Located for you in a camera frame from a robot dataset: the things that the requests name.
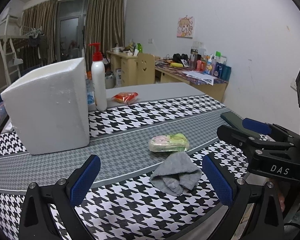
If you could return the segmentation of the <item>green pink packaged soft item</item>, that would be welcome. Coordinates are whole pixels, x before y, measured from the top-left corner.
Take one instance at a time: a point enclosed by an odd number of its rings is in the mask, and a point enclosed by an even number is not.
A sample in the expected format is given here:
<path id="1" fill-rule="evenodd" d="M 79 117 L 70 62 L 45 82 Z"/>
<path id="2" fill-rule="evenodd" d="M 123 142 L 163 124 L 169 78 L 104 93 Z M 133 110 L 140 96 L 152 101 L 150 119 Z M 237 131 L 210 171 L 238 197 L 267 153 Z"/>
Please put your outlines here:
<path id="1" fill-rule="evenodd" d="M 184 152 L 189 149 L 190 143 L 182 133 L 159 135 L 148 142 L 151 152 Z"/>

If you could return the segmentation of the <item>grey bucket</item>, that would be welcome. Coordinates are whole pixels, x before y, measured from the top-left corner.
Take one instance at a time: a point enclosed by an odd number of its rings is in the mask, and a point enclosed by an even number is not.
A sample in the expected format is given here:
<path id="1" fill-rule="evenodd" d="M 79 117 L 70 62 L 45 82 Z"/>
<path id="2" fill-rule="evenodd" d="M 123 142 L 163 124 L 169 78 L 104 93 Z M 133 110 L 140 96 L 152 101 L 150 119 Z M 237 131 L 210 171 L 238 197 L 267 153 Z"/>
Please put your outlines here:
<path id="1" fill-rule="evenodd" d="M 109 72 L 105 74 L 105 83 L 106 83 L 106 89 L 111 89 L 115 87 L 115 76 L 113 72 Z"/>

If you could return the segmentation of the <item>far wooden desk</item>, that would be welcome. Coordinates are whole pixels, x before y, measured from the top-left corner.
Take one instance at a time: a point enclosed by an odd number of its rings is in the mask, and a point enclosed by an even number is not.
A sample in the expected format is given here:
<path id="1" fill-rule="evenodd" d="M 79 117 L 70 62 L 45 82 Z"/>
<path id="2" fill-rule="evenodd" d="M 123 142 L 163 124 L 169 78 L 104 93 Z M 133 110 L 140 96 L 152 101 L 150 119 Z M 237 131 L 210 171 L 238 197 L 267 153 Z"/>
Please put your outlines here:
<path id="1" fill-rule="evenodd" d="M 138 56 L 128 56 L 127 53 L 115 53 L 107 51 L 110 58 L 111 71 L 117 78 L 117 87 L 134 86 L 137 84 L 137 58 Z M 155 62 L 160 60 L 159 56 L 154 56 Z"/>

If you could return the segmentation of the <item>blue label water bottle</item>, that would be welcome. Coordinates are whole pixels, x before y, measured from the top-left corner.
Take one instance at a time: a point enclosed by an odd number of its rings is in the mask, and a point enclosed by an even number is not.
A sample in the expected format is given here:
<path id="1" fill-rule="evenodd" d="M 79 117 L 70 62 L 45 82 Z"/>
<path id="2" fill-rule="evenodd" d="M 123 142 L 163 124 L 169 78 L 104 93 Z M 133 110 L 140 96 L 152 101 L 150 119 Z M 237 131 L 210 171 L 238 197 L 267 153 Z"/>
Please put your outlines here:
<path id="1" fill-rule="evenodd" d="M 86 79 L 85 81 L 86 81 L 86 88 L 87 88 L 88 106 L 95 106 L 93 83 L 90 79 Z"/>

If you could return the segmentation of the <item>red snack packet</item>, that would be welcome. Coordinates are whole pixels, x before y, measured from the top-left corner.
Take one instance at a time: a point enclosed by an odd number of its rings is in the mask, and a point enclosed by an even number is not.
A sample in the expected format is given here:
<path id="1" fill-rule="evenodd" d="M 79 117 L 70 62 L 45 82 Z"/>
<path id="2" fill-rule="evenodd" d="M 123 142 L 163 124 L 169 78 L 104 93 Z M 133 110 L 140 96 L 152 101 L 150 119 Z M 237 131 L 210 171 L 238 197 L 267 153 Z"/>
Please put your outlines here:
<path id="1" fill-rule="evenodd" d="M 139 94 L 137 92 L 120 92 L 112 97 L 112 100 L 122 104 L 130 104 L 133 103 Z"/>

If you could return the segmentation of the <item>white pump bottle red cap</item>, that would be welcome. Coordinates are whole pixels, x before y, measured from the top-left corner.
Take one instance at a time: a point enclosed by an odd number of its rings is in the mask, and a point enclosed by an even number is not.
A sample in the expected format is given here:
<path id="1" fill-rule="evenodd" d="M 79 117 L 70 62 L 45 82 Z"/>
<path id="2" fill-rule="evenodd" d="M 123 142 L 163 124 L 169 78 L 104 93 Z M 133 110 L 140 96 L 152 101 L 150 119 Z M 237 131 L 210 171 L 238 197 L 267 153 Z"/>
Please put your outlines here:
<path id="1" fill-rule="evenodd" d="M 94 88 L 94 99 L 96 108 L 99 111 L 107 109 L 107 94 L 105 81 L 105 67 L 103 63 L 103 55 L 100 51 L 100 43 L 91 43 L 89 46 L 94 47 L 91 65 L 91 77 Z"/>

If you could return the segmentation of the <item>wooden desk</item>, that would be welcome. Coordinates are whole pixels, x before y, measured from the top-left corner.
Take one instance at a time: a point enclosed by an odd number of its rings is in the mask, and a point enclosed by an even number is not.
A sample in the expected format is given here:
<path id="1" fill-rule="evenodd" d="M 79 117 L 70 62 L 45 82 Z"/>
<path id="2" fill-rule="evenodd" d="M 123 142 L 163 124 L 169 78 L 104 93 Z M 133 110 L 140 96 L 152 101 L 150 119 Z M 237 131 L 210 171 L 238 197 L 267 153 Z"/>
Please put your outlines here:
<path id="1" fill-rule="evenodd" d="M 117 87 L 134 86 L 137 84 L 137 58 L 138 56 L 128 56 L 127 53 L 115 53 L 107 51 L 110 58 L 111 71 L 117 78 Z M 159 56 L 154 56 L 155 62 L 160 60 Z"/>
<path id="2" fill-rule="evenodd" d="M 167 64 L 155 66 L 155 70 L 160 72 L 161 83 L 183 82 L 201 92 L 211 96 L 219 102 L 224 102 L 224 94 L 228 83 L 220 79 L 214 79 L 213 85 L 210 85 L 202 80 L 198 80 L 187 76 L 180 68 L 173 68 Z"/>

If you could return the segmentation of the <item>brown curtain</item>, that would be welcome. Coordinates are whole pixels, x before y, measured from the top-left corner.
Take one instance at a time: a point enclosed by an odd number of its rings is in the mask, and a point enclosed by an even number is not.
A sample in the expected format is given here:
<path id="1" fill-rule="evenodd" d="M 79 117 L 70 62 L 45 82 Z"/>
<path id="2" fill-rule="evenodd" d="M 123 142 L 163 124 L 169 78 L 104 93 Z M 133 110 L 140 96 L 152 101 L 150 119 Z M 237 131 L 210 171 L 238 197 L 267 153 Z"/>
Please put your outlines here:
<path id="1" fill-rule="evenodd" d="M 56 24 L 58 0 L 48 0 L 23 10 L 21 16 L 22 32 L 39 39 L 43 47 L 40 58 L 44 64 L 57 60 Z"/>
<path id="2" fill-rule="evenodd" d="M 124 0 L 88 0 L 84 42 L 87 64 L 93 56 L 91 43 L 100 43 L 103 53 L 125 44 Z"/>

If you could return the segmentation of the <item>near wooden desk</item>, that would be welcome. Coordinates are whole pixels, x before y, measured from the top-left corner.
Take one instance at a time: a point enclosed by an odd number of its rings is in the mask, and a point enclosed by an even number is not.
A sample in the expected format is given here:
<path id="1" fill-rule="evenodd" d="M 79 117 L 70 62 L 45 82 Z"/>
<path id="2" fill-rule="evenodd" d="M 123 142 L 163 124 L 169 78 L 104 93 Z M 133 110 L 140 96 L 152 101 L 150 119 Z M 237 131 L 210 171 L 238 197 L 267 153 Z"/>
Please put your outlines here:
<path id="1" fill-rule="evenodd" d="M 167 64 L 155 66 L 155 70 L 160 72 L 161 83 L 183 82 L 201 92 L 211 96 L 219 102 L 224 102 L 224 94 L 228 83 L 220 79 L 214 79 L 213 85 L 210 85 L 202 80 L 198 80 L 187 76 L 180 68 L 173 68 Z"/>

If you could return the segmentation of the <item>green bottle on desk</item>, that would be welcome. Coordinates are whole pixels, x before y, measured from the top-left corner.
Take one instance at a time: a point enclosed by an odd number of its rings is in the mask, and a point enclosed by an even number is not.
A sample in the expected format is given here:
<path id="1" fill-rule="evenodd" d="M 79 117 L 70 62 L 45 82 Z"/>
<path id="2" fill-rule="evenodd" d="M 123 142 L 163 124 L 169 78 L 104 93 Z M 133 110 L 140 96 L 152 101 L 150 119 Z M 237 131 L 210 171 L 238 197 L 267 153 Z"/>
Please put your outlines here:
<path id="1" fill-rule="evenodd" d="M 138 48 L 138 52 L 143 53 L 143 48 L 142 48 L 142 44 L 141 43 L 137 44 L 137 48 Z"/>

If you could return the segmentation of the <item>anime girl wall poster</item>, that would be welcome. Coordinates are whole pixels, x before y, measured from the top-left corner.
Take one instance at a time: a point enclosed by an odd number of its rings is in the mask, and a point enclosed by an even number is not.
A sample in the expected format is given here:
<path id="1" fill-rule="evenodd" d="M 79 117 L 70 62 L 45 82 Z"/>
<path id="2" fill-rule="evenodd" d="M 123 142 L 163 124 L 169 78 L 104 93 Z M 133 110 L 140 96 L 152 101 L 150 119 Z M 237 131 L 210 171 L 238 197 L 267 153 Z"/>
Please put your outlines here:
<path id="1" fill-rule="evenodd" d="M 179 18 L 177 26 L 177 37 L 193 38 L 194 17 L 185 16 Z"/>

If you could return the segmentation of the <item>white printed papers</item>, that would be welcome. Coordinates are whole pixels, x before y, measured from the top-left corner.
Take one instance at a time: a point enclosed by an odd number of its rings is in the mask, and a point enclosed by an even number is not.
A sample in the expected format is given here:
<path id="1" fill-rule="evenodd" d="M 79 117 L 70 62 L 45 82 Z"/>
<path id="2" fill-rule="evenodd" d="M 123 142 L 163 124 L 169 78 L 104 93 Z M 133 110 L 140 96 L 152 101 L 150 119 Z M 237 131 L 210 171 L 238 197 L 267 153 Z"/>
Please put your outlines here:
<path id="1" fill-rule="evenodd" d="M 196 71 L 183 71 L 183 74 L 185 74 L 187 77 L 203 81 L 204 83 L 207 83 L 209 85 L 214 85 L 215 78 L 209 74 L 203 74 Z"/>

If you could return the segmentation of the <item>left brown curtain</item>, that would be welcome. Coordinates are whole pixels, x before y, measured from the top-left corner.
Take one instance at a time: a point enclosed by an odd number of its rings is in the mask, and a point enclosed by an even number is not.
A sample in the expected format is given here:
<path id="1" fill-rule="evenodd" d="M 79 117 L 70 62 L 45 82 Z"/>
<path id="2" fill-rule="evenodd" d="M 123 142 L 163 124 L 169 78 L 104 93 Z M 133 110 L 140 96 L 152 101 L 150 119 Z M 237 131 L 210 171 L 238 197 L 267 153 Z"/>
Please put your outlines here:
<path id="1" fill-rule="evenodd" d="M 48 0 L 23 10 L 21 16 L 22 32 L 39 39 L 43 47 L 40 58 L 44 64 L 57 60 L 56 24 L 58 0 Z"/>

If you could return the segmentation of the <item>yellow object on desk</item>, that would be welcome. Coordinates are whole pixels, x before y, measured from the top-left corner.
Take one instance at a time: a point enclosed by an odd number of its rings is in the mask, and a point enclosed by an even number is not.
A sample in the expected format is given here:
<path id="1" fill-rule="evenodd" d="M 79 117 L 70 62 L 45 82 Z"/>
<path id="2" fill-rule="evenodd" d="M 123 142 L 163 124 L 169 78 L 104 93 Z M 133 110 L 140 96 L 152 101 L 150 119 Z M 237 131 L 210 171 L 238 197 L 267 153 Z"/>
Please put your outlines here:
<path id="1" fill-rule="evenodd" d="M 171 67 L 183 67 L 183 64 L 182 63 L 176 63 L 176 62 L 172 62 L 170 64 Z"/>

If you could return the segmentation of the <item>white styrofoam box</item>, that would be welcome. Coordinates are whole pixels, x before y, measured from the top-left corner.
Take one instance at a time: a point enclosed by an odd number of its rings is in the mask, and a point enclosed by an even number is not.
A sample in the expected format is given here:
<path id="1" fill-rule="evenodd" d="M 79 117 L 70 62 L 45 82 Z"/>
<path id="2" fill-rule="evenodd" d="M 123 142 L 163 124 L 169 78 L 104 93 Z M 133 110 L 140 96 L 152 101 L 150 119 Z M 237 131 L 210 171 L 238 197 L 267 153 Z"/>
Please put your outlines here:
<path id="1" fill-rule="evenodd" d="M 32 70 L 7 87 L 1 98 L 14 130 L 31 155 L 89 144 L 83 58 Z"/>

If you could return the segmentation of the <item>grey cloth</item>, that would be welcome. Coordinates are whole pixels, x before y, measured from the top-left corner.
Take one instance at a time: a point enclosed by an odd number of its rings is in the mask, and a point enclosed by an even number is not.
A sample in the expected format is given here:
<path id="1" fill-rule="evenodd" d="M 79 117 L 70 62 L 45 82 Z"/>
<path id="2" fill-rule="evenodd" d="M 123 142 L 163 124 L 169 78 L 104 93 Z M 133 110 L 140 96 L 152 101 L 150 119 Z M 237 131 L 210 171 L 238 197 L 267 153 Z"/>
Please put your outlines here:
<path id="1" fill-rule="evenodd" d="M 186 152 L 170 154 L 150 176 L 151 184 L 161 192 L 180 196 L 184 190 L 193 190 L 202 177 L 201 169 Z"/>

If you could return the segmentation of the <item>glass balcony door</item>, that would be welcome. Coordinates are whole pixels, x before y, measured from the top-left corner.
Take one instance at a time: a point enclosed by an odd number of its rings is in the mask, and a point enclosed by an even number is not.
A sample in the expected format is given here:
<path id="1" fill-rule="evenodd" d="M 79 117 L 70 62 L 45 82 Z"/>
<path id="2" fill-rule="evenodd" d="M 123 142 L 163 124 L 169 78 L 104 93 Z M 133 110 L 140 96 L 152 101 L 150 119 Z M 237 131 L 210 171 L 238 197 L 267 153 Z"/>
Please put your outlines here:
<path id="1" fill-rule="evenodd" d="M 88 0 L 62 0 L 58 2 L 56 25 L 58 61 L 84 56 L 87 8 Z"/>

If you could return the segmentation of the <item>houndstooth table cloth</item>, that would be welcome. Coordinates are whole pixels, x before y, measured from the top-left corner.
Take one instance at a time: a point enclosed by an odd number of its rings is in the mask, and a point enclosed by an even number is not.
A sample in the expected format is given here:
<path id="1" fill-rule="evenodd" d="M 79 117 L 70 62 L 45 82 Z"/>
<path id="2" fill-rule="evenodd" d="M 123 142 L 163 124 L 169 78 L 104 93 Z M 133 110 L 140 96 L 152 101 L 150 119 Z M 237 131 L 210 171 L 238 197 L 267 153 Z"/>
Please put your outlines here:
<path id="1" fill-rule="evenodd" d="M 15 132 L 0 135 L 0 228 L 17 239 L 21 208 L 28 185 L 54 184 L 68 177 L 87 158 L 98 155 L 101 169 L 82 204 L 79 217 L 96 239 L 176 239 L 220 207 L 206 176 L 179 197 L 154 188 L 149 178 L 166 159 L 152 153 L 148 142 L 157 135 L 182 133 L 188 154 L 201 166 L 213 153 L 237 178 L 245 177 L 242 151 L 219 141 L 217 128 L 228 109 L 210 96 L 188 96 L 119 106 L 89 113 L 87 147 L 31 155 Z"/>

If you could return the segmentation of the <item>wooden smiley chair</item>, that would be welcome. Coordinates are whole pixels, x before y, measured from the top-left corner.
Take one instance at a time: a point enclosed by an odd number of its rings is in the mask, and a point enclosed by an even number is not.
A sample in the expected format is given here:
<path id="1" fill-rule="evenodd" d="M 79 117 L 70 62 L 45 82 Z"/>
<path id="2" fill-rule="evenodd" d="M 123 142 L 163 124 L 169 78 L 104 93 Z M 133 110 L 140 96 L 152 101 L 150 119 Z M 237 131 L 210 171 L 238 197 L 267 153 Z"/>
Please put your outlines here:
<path id="1" fill-rule="evenodd" d="M 152 54 L 138 53 L 137 84 L 147 85 L 155 83 L 155 57 Z"/>

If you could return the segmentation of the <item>right brown curtain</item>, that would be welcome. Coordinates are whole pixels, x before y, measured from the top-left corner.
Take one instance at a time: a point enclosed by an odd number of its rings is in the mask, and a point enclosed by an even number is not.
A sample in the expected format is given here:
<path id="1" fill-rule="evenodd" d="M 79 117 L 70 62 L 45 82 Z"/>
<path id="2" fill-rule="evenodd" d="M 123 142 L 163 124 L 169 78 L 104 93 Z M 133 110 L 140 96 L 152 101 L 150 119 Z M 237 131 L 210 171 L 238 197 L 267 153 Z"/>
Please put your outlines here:
<path id="1" fill-rule="evenodd" d="M 103 53 L 125 44 L 124 0 L 88 0 L 84 42 L 87 64 L 93 56 L 91 43 L 100 43 Z"/>

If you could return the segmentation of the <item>metal bunk bed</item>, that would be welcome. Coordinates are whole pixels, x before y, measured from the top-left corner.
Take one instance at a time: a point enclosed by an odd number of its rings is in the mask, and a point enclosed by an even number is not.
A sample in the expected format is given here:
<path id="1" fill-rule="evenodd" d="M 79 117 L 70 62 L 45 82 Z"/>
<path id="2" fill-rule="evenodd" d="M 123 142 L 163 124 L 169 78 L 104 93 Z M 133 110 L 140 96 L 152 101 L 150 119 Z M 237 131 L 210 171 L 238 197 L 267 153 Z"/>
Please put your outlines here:
<path id="1" fill-rule="evenodd" d="M 0 17 L 0 93 L 25 73 L 46 64 L 40 58 L 43 47 L 39 39 L 22 32 L 21 18 L 6 9 Z M 12 66 L 12 59 L 23 59 L 23 64 Z"/>

